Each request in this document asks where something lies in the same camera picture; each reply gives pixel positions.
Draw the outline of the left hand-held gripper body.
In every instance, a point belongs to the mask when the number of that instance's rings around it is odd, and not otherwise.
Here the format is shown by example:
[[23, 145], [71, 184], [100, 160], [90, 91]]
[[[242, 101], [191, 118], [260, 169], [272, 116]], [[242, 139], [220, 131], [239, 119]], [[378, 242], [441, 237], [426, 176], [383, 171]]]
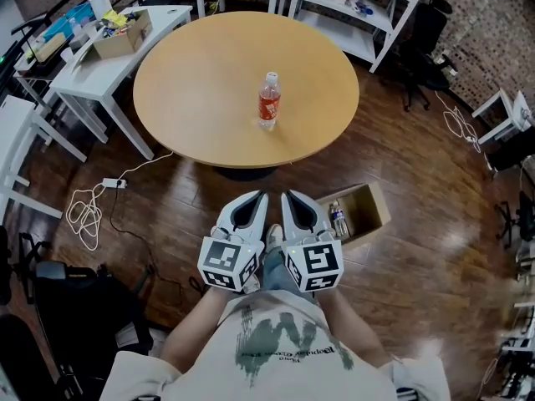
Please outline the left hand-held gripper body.
[[213, 228], [203, 238], [197, 263], [203, 281], [212, 287], [241, 292], [260, 266], [262, 233], [263, 228]]

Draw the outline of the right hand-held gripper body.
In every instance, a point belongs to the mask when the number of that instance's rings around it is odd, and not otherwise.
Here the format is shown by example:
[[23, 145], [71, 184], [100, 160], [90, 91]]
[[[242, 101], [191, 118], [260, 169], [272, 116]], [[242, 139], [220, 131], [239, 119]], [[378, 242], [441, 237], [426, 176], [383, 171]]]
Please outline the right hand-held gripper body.
[[284, 264], [300, 292], [335, 288], [344, 273], [342, 245], [331, 231], [283, 242]]

